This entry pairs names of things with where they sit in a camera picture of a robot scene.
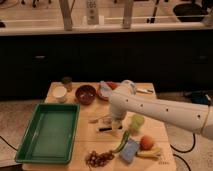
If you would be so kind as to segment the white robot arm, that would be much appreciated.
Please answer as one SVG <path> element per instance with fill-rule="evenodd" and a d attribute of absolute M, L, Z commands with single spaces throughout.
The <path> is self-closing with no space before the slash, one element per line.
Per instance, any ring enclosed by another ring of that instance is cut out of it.
<path fill-rule="evenodd" d="M 144 98 L 134 82 L 124 80 L 109 96 L 109 113 L 122 122 L 128 112 L 175 125 L 213 140 L 213 106 Z"/>

